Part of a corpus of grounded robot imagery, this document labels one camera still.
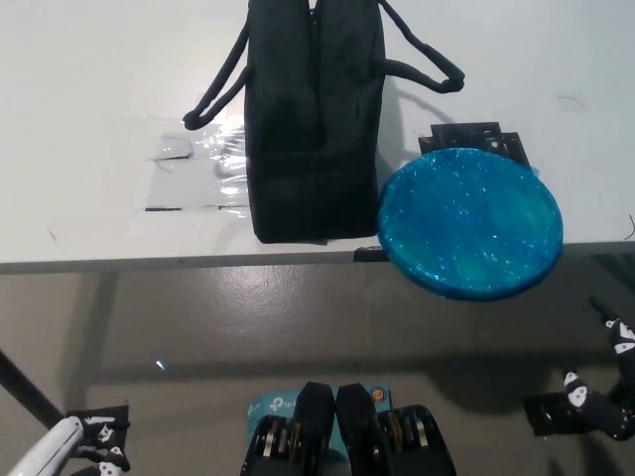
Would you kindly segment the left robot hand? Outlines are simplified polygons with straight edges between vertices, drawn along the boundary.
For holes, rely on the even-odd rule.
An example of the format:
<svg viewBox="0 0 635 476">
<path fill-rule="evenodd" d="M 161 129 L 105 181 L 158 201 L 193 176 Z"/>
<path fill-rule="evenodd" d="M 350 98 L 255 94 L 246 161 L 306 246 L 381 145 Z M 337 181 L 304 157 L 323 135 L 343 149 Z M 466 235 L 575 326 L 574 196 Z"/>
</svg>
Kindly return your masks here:
<svg viewBox="0 0 635 476">
<path fill-rule="evenodd" d="M 87 416 L 81 420 L 83 438 L 76 449 L 77 459 L 92 462 L 74 475 L 124 475 L 130 470 L 125 440 L 130 422 L 115 416 Z"/>
</svg>

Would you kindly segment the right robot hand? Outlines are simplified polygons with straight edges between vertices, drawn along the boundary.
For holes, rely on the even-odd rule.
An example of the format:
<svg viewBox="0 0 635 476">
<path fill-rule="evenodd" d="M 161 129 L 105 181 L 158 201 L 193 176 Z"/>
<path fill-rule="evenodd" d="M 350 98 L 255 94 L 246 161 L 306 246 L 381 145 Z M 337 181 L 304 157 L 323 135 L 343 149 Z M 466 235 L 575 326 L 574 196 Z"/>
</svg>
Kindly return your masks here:
<svg viewBox="0 0 635 476">
<path fill-rule="evenodd" d="M 617 359 L 620 383 L 634 396 L 634 331 L 598 298 L 589 299 L 608 331 L 609 343 Z M 634 435 L 634 413 L 620 408 L 608 396 L 591 390 L 574 369 L 564 371 L 564 389 L 570 408 L 585 423 L 617 441 Z"/>
</svg>

